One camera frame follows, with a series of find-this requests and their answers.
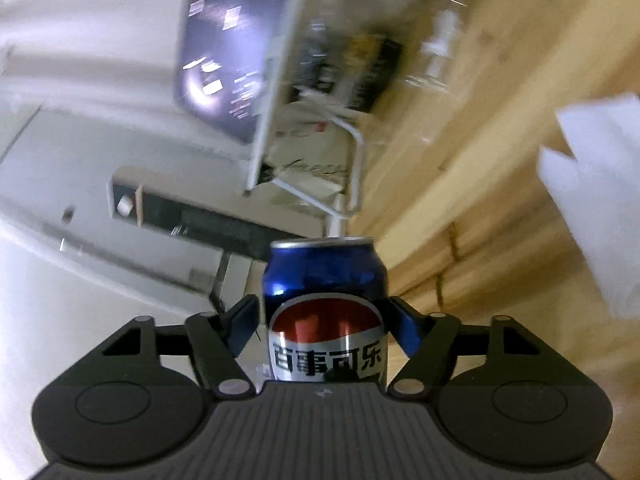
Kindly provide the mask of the black white tower heater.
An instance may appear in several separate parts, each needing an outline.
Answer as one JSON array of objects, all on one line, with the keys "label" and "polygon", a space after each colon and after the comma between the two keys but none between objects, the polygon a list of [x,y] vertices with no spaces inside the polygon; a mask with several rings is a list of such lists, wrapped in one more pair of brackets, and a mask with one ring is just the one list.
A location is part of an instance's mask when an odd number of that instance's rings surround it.
[{"label": "black white tower heater", "polygon": [[113,217],[215,253],[212,270],[189,266],[189,285],[226,310],[246,291],[252,267],[262,268],[269,245],[322,233],[323,221],[235,194],[217,179],[202,182],[136,166],[121,166],[111,180]]}]

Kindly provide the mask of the white paper towel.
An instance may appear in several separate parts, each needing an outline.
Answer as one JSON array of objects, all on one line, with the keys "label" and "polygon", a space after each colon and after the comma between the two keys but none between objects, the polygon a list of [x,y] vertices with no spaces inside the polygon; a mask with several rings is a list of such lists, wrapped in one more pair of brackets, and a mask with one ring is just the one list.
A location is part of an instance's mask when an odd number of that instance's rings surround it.
[{"label": "white paper towel", "polygon": [[639,316],[639,97],[556,112],[572,154],[544,146],[538,177],[616,318]]}]

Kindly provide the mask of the white folding lap table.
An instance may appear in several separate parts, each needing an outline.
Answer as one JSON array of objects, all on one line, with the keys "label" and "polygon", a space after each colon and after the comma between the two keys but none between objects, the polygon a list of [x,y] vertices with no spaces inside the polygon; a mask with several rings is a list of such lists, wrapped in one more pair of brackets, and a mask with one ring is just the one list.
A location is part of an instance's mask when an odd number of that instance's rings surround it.
[{"label": "white folding lap table", "polygon": [[[335,104],[320,92],[305,86],[299,88],[298,99],[290,102],[292,82],[310,27],[311,15],[320,0],[288,0],[280,35],[274,40],[268,55],[269,73],[266,88],[259,100],[260,115],[250,159],[246,166],[243,182],[245,195],[252,194],[259,185],[272,184],[338,220],[354,218],[361,209],[362,174],[366,168],[366,141],[355,126],[356,113]],[[329,122],[345,131],[352,139],[352,162],[349,167],[347,185],[337,194],[338,199],[327,202],[321,197],[308,193],[298,185],[299,178],[293,177],[289,166],[274,166],[268,162],[268,154],[276,140],[277,126],[282,120],[293,122]]]}]

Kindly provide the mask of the clear plastic wrapper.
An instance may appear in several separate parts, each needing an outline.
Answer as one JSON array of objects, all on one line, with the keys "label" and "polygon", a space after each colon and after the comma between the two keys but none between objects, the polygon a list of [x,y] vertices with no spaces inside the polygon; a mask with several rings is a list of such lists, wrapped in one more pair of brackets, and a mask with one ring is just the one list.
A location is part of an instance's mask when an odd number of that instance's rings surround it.
[{"label": "clear plastic wrapper", "polygon": [[414,88],[446,93],[452,62],[468,14],[465,0],[440,0],[432,12],[431,29],[421,41],[418,57],[405,82]]}]

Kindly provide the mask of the blue Pepsi can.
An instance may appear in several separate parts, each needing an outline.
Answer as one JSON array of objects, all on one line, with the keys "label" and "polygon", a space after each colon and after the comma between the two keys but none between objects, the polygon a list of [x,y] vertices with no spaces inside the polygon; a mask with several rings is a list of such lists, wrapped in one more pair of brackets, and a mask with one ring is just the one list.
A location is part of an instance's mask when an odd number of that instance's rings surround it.
[{"label": "blue Pepsi can", "polygon": [[262,278],[279,382],[386,382],[387,272],[367,237],[278,240]]}]

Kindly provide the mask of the tablet with dark screen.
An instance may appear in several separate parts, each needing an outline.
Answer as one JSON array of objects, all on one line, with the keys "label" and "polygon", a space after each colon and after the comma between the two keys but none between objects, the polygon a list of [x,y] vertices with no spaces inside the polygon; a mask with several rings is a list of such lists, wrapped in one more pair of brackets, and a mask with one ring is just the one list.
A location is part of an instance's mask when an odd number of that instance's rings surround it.
[{"label": "tablet with dark screen", "polygon": [[251,144],[287,2],[186,0],[175,76],[178,105],[236,142]]}]

